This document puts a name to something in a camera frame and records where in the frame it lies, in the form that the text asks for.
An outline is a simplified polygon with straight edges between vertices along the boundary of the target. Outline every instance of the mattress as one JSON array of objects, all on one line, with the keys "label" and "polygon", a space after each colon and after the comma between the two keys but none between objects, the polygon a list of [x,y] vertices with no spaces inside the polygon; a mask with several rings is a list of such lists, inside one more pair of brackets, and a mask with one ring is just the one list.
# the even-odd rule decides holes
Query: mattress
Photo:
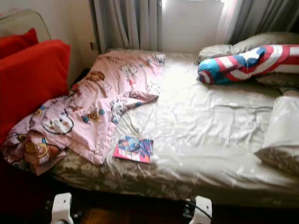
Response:
[{"label": "mattress", "polygon": [[[49,172],[69,185],[170,199],[299,207],[299,177],[254,156],[279,91],[256,83],[207,85],[196,80],[197,56],[166,54],[161,95],[121,118],[102,166],[71,150]],[[122,135],[153,139],[150,164],[113,157]]]}]

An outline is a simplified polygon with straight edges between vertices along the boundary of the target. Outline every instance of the hello kitty print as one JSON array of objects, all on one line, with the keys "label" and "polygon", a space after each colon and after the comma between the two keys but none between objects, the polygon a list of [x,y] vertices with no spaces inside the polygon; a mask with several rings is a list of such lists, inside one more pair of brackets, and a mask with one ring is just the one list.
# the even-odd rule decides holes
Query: hello kitty print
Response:
[{"label": "hello kitty print", "polygon": [[158,97],[163,66],[164,55],[99,55],[69,96],[49,99],[11,130],[1,148],[5,159],[37,175],[64,158],[65,149],[101,165],[121,116]]}]

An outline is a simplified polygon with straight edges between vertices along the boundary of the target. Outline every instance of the magazine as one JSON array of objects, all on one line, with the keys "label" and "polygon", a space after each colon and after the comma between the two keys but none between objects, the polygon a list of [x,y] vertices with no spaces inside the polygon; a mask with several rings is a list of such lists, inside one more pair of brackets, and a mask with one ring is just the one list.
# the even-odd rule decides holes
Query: magazine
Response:
[{"label": "magazine", "polygon": [[119,157],[137,162],[150,162],[154,141],[150,139],[139,140],[131,136],[123,136],[119,139],[114,157]]}]

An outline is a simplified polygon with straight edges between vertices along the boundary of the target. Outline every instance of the electrical cord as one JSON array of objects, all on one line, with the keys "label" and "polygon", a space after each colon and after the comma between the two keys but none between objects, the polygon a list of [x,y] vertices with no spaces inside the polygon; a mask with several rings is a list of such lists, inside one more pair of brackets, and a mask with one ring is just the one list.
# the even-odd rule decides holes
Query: electrical cord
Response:
[{"label": "electrical cord", "polygon": [[188,205],[191,205],[191,206],[193,206],[194,208],[197,208],[198,210],[200,210],[202,213],[204,213],[204,214],[211,220],[211,222],[213,222],[213,223],[215,224],[213,218],[212,218],[209,214],[207,214],[204,210],[202,210],[200,207],[198,207],[196,204],[194,204],[193,202],[188,201],[188,200],[186,201],[186,203],[187,203]]}]

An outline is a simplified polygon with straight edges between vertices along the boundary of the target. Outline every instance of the book cover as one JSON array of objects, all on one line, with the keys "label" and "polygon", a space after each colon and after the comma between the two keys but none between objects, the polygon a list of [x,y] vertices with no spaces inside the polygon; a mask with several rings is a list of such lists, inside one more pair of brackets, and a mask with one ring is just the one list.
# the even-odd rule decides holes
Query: book cover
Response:
[{"label": "book cover", "polygon": [[154,141],[150,139],[139,140],[125,135],[119,139],[114,151],[114,157],[149,163],[153,144]]}]

